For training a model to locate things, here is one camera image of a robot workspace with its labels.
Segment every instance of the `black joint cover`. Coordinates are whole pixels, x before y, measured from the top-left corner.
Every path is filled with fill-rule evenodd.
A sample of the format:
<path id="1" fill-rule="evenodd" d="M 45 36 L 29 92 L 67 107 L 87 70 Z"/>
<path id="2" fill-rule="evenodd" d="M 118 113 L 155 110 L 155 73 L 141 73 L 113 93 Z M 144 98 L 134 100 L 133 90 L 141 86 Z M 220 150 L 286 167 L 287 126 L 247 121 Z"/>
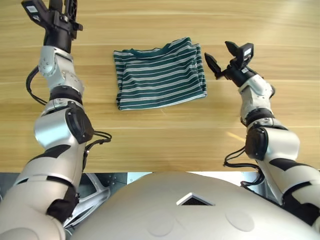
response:
<path id="1" fill-rule="evenodd" d="M 54 99 L 72 99 L 81 105 L 82 99 L 80 93 L 70 86 L 56 86 L 50 92 L 50 101 Z"/>
<path id="2" fill-rule="evenodd" d="M 79 144 L 90 141 L 94 135 L 94 129 L 85 111 L 74 106 L 65 112 L 66 123 Z"/>
<path id="3" fill-rule="evenodd" d="M 272 119 L 274 119 L 275 116 L 267 108 L 264 108 L 264 107 L 256 108 L 256 109 L 252 110 L 246 116 L 246 124 L 245 124 L 245 126 L 248 127 L 252 122 L 254 122 L 256 120 L 259 120 L 259 119 L 264 119 L 264 118 L 272 118 Z"/>
<path id="4" fill-rule="evenodd" d="M 79 197 L 74 187 L 69 186 L 63 199 L 54 200 L 46 210 L 46 214 L 63 223 L 72 215 L 79 203 Z"/>
<path id="5" fill-rule="evenodd" d="M 245 153 L 251 159 L 262 161 L 268 148 L 268 134 L 263 127 L 249 130 L 245 140 Z"/>
<path id="6" fill-rule="evenodd" d="M 294 198 L 293 193 L 296 190 L 301 188 L 310 186 L 310 182 L 303 182 L 298 185 L 293 186 L 289 190 L 287 190 L 283 197 L 283 205 L 282 208 L 289 213 L 295 215 L 308 225 L 312 226 L 314 222 L 320 217 L 320 209 L 316 205 L 312 203 L 303 203 L 301 204 L 297 199 Z"/>

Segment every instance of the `silver arm segment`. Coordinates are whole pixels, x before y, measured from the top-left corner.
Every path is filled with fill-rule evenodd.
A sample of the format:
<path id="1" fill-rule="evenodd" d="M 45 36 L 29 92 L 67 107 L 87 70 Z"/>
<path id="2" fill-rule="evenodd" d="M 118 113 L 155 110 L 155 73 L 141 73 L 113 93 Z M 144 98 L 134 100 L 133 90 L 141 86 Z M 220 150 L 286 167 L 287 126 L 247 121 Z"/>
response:
<path id="1" fill-rule="evenodd" d="M 283 208 L 320 232 L 320 173 L 296 162 L 300 141 L 273 116 L 273 88 L 256 74 L 238 91 L 241 121 L 247 126 L 245 152 L 256 160 Z"/>
<path id="2" fill-rule="evenodd" d="M 62 222 L 78 203 L 85 146 L 93 134 L 81 101 L 84 88 L 69 53 L 44 46 L 38 67 L 51 92 L 34 125 L 45 152 L 26 164 L 0 205 L 4 240 L 65 239 Z"/>

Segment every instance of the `black band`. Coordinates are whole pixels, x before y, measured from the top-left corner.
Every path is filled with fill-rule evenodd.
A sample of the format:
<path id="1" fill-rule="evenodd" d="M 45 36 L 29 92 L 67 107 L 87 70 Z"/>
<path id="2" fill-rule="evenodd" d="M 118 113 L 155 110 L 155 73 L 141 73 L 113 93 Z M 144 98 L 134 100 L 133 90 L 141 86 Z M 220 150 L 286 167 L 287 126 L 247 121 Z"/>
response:
<path id="1" fill-rule="evenodd" d="M 312 203 L 301 204 L 297 199 L 294 198 L 293 193 L 298 189 L 312 185 L 310 182 L 303 182 L 298 185 L 291 187 L 287 190 L 282 197 L 283 206 L 282 208 L 289 213 L 295 215 L 310 226 L 320 217 L 320 209 Z"/>
<path id="2" fill-rule="evenodd" d="M 83 104 L 81 94 L 70 86 L 56 86 L 52 89 L 49 100 L 51 101 L 54 99 L 71 99 L 77 101 L 81 105 Z"/>
<path id="3" fill-rule="evenodd" d="M 32 158 L 29 162 L 31 162 L 34 159 L 43 158 L 43 157 L 49 157 L 49 158 L 55 158 L 57 159 L 61 154 L 63 154 L 65 151 L 67 151 L 71 146 L 67 144 L 61 144 L 57 146 L 53 146 L 47 150 L 45 150 L 44 153 L 35 156 Z"/>
<path id="4" fill-rule="evenodd" d="M 245 153 L 251 159 L 262 161 L 268 148 L 268 134 L 264 128 L 254 128 L 246 135 Z"/>
<path id="5" fill-rule="evenodd" d="M 246 116 L 245 126 L 248 127 L 252 122 L 259 119 L 264 119 L 264 118 L 274 119 L 275 116 L 267 108 L 264 108 L 264 107 L 256 108 L 255 110 L 252 110 L 251 112 L 249 112 L 249 114 Z"/>
<path id="6" fill-rule="evenodd" d="M 296 162 L 294 160 L 286 159 L 286 158 L 272 159 L 270 161 L 270 164 L 277 167 L 277 168 L 282 169 L 283 171 L 287 171 L 288 169 L 296 167 L 296 166 L 308 166 L 311 168 L 311 166 L 309 166 L 307 164 Z"/>

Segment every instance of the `green and white striped shirt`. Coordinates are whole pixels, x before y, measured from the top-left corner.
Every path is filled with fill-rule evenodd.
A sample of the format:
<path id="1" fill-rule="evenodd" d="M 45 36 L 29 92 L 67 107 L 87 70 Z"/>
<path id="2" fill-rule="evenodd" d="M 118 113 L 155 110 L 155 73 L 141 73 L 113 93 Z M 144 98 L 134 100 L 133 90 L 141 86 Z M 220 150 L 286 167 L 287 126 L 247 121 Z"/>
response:
<path id="1" fill-rule="evenodd" d="M 152 50 L 113 52 L 120 110 L 153 109 L 207 96 L 199 44 L 189 37 Z"/>

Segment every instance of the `white stripe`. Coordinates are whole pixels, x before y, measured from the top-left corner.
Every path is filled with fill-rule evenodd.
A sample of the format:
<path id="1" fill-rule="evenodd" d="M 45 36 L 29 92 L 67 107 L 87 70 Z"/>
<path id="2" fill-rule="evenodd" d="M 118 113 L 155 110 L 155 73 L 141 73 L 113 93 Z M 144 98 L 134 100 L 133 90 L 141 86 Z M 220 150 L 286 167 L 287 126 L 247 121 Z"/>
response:
<path id="1" fill-rule="evenodd" d="M 157 55 L 157 56 L 150 56 L 150 57 L 146 57 L 146 58 L 148 58 L 148 59 L 155 59 L 155 58 L 163 57 L 163 56 L 169 55 L 169 53 L 172 53 L 173 51 L 176 51 L 176 50 L 179 50 L 179 49 L 182 49 L 182 48 L 177 47 L 177 48 L 174 48 L 174 49 L 168 51 L 168 52 L 165 53 L 165 54 Z M 137 59 L 136 57 L 129 57 L 129 58 L 126 58 L 126 59 L 122 59 L 122 58 L 120 58 L 120 57 L 114 57 L 114 59 L 117 59 L 117 58 L 120 59 L 120 60 L 125 60 L 125 61 L 131 60 L 131 59 L 134 59 L 134 60 Z"/>
<path id="2" fill-rule="evenodd" d="M 179 81 L 176 81 L 176 82 L 163 84 L 163 85 L 161 85 L 161 87 L 159 86 L 159 88 L 165 88 L 165 87 L 170 87 L 170 86 L 174 86 L 174 85 L 181 84 L 181 83 L 187 83 L 188 81 L 190 81 L 191 79 L 193 79 L 195 77 L 198 77 L 198 75 L 197 74 L 193 74 L 188 79 L 183 79 L 183 80 L 179 80 Z M 130 92 L 133 92 L 133 91 L 136 91 L 136 90 L 153 90 L 153 89 L 155 89 L 155 87 L 154 86 L 142 86 L 142 87 L 141 86 L 137 86 L 135 88 L 122 89 L 122 93 L 130 93 Z"/>
<path id="3" fill-rule="evenodd" d="M 190 86 L 190 85 L 193 85 L 194 83 L 199 83 L 199 81 L 196 79 L 194 80 L 193 82 L 189 83 L 189 84 L 186 84 L 186 85 L 183 85 L 183 86 L 177 86 L 177 87 L 173 87 L 173 88 L 170 88 L 170 89 L 167 89 L 167 90 L 163 90 L 163 91 L 158 91 L 158 92 L 140 92 L 140 93 L 136 93 L 136 94 L 128 94 L 128 95 L 125 95 L 125 94 L 121 94 L 121 97 L 132 97 L 132 96 L 136 96 L 136 95 L 143 95 L 143 94 L 160 94 L 160 93 L 164 93 L 164 92 L 167 92 L 167 91 L 172 91 L 174 89 L 179 89 L 179 88 L 185 88 L 187 86 Z"/>
<path id="4" fill-rule="evenodd" d="M 113 51 L 113 55 L 118 56 L 133 56 L 131 52 L 120 52 L 120 51 Z"/>
<path id="5" fill-rule="evenodd" d="M 184 68 L 185 66 L 176 66 L 176 67 L 173 67 L 173 68 L 170 68 L 170 69 L 168 69 L 168 70 L 163 70 L 163 71 L 157 71 L 157 72 L 152 72 L 152 73 L 143 73 L 143 74 L 141 74 L 141 73 L 136 73 L 136 74 L 134 74 L 134 73 L 130 73 L 130 76 L 141 76 L 141 75 L 154 75 L 154 74 L 160 74 L 160 73 L 164 73 L 164 72 L 168 72 L 168 71 L 172 71 L 172 70 L 175 70 L 175 69 L 178 69 L 178 68 Z M 120 74 L 120 75 L 123 75 L 123 73 L 122 72 L 116 72 L 116 74 Z"/>
<path id="6" fill-rule="evenodd" d="M 176 59 L 177 57 L 188 55 L 190 53 L 191 52 L 187 52 L 187 53 L 184 53 L 184 54 L 181 54 L 181 55 L 176 55 L 176 52 L 175 52 L 175 53 L 171 54 L 171 55 L 173 55 L 173 57 L 171 57 L 171 58 L 166 58 L 166 59 L 162 59 L 160 61 L 153 61 L 153 62 L 149 62 L 149 60 L 147 60 L 147 59 L 146 60 L 139 60 L 139 61 L 125 62 L 125 63 L 117 62 L 115 66 L 116 66 L 116 68 L 125 69 L 127 66 L 135 66 L 135 65 L 141 66 L 141 65 L 157 64 L 157 63 L 165 62 L 165 61 L 168 61 L 168 60 L 171 60 L 171 59 Z M 201 60 L 201 53 L 200 52 L 198 52 L 196 54 L 192 54 L 192 56 L 196 59 L 196 62 L 199 61 L 199 59 Z"/>
<path id="7" fill-rule="evenodd" d="M 176 75 L 176 74 L 185 74 L 185 73 L 190 72 L 190 70 L 192 71 L 192 70 L 196 70 L 196 69 L 195 69 L 195 67 L 193 65 L 188 65 L 187 68 L 185 68 L 184 70 L 177 70 L 177 71 L 169 72 L 169 73 L 158 75 L 158 76 L 136 78 L 136 77 L 131 77 L 130 75 L 128 75 L 126 77 L 129 77 L 129 80 L 124 80 L 124 78 L 126 78 L 126 77 L 124 77 L 122 79 L 122 81 L 125 82 L 126 84 L 128 84 L 128 83 L 131 83 L 133 81 L 140 82 L 140 81 L 148 81 L 148 80 L 159 80 L 159 79 L 170 77 L 170 76 L 173 76 L 173 75 Z"/>
<path id="8" fill-rule="evenodd" d="M 174 100 L 174 99 L 182 98 L 182 97 L 188 96 L 188 95 L 190 95 L 190 93 L 189 93 L 189 94 L 182 95 L 182 96 L 174 97 L 174 98 L 172 98 L 172 99 L 170 99 L 170 100 L 158 101 L 157 104 L 163 103 L 163 102 L 172 101 L 172 100 Z M 198 96 L 194 96 L 194 97 L 191 97 L 191 98 L 193 98 L 193 99 L 198 99 L 198 98 L 205 97 L 205 96 L 206 96 L 205 94 L 199 94 Z M 170 106 L 170 105 L 178 104 L 178 103 L 184 103 L 184 102 L 186 102 L 186 100 L 181 100 L 181 101 L 178 101 L 177 103 L 169 103 L 168 105 L 162 105 L 162 106 L 159 106 L 158 108 L 165 107 L 165 106 Z M 123 107 L 124 107 L 124 108 L 127 108 L 127 107 L 143 106 L 143 105 L 150 105 L 150 104 L 156 104 L 156 103 L 135 104 L 135 105 L 128 105 L 128 106 L 123 106 Z"/>
<path id="9" fill-rule="evenodd" d="M 187 61 L 189 61 L 191 59 L 194 59 L 194 57 L 190 56 L 190 57 L 187 57 L 187 58 L 184 58 L 184 59 L 172 62 L 172 63 L 163 64 L 163 65 L 160 65 L 160 66 L 141 67 L 141 68 L 129 68 L 128 67 L 123 71 L 123 74 L 125 74 L 128 71 L 141 72 L 141 71 L 152 71 L 152 70 L 164 69 L 164 68 L 168 68 L 168 67 L 171 67 L 171 66 L 174 66 L 174 65 L 177 65 L 177 64 L 185 63 L 185 62 L 187 62 Z"/>
<path id="10" fill-rule="evenodd" d="M 138 53 L 154 53 L 154 52 L 157 52 L 157 51 L 159 51 L 159 50 L 161 50 L 161 48 L 154 48 L 154 49 L 152 49 L 152 50 L 135 50 L 136 52 L 138 52 Z"/>
<path id="11" fill-rule="evenodd" d="M 172 46 L 177 45 L 177 44 L 183 42 L 183 41 L 186 40 L 187 38 L 188 38 L 188 37 L 186 36 L 186 37 L 182 37 L 182 38 L 180 38 L 180 39 L 177 39 L 177 40 L 173 41 L 173 42 L 170 44 L 169 48 L 171 48 Z"/>
<path id="12" fill-rule="evenodd" d="M 171 57 L 171 58 L 168 58 L 168 59 L 163 59 L 163 60 L 160 60 L 160 61 L 153 61 L 153 62 L 146 62 L 146 60 L 145 61 L 142 61 L 142 63 L 127 63 L 126 64 L 126 67 L 127 66 L 141 66 L 141 65 L 152 65 L 152 64 L 157 64 L 157 63 L 161 63 L 161 62 L 166 62 L 166 61 L 169 61 L 169 60 L 171 60 L 171 59 L 176 59 L 176 58 L 178 58 L 178 57 L 182 57 L 182 56 L 184 56 L 184 55 L 188 55 L 188 54 L 191 54 L 192 52 L 187 52 L 187 53 L 184 53 L 184 54 L 181 54 L 181 55 L 176 55 L 176 56 L 173 56 L 173 57 Z M 196 59 L 197 58 L 197 54 L 192 54 L 191 55 L 194 59 Z"/>
<path id="13" fill-rule="evenodd" d="M 199 99 L 199 98 L 203 98 L 205 97 L 206 95 L 198 95 L 198 96 L 192 96 L 192 97 L 189 97 L 187 99 L 183 99 L 183 100 L 180 100 L 180 101 L 175 101 L 175 102 L 172 102 L 172 103 L 168 103 L 168 104 L 164 104 L 164 105 L 161 105 L 161 106 L 154 106 L 154 107 L 146 107 L 146 108 L 126 108 L 126 107 L 123 107 L 123 109 L 120 109 L 120 110 L 143 110 L 143 109 L 159 109 L 159 108 L 164 108 L 164 107 L 169 107 L 169 106 L 173 106 L 173 105 L 177 105 L 177 104 L 182 104 L 182 103 L 185 103 L 185 102 L 189 102 L 191 100 L 194 100 L 194 99 Z"/>
<path id="14" fill-rule="evenodd" d="M 180 52 L 182 52 L 182 51 L 184 51 L 184 50 L 187 50 L 187 49 L 197 50 L 195 47 L 187 45 L 187 46 L 184 46 L 184 47 L 182 47 L 182 48 L 178 48 L 177 51 L 175 51 L 175 52 L 173 52 L 173 53 L 158 55 L 158 56 L 156 56 L 156 58 L 163 57 L 163 56 L 165 56 L 165 57 L 173 56 L 172 58 L 167 58 L 166 60 L 174 59 L 174 58 L 177 57 L 177 54 L 178 54 L 178 53 L 180 53 Z M 117 59 L 120 59 L 121 61 L 115 61 L 115 62 L 114 62 L 115 65 L 125 65 L 126 62 L 123 62 L 123 61 L 127 61 L 127 60 L 128 60 L 128 59 L 122 59 L 122 58 L 118 58 L 118 57 L 115 57 L 114 59 L 116 59 L 116 58 L 117 58 Z M 129 62 L 130 64 L 139 64 L 139 63 L 143 63 L 143 62 L 145 62 L 145 61 L 150 61 L 149 59 L 151 59 L 151 57 L 145 57 L 145 59 L 144 59 L 144 58 L 139 58 L 139 59 L 141 59 L 141 60 L 137 60 L 136 57 L 133 58 L 133 59 L 135 59 L 135 61 L 130 61 L 130 62 Z"/>
<path id="15" fill-rule="evenodd" d="M 136 97 L 136 98 L 124 98 L 124 99 L 121 99 L 120 102 L 127 103 L 127 102 L 137 102 L 137 101 L 147 101 L 147 100 L 159 100 L 159 99 L 172 97 L 172 96 L 175 96 L 178 94 L 182 94 L 182 93 L 188 92 L 190 90 L 193 90 L 193 89 L 199 88 L 199 87 L 200 87 L 199 84 L 196 84 L 196 85 L 193 85 L 187 89 L 175 91 L 175 92 L 168 93 L 168 94 L 161 95 L 161 96 L 144 96 L 144 97 Z"/>

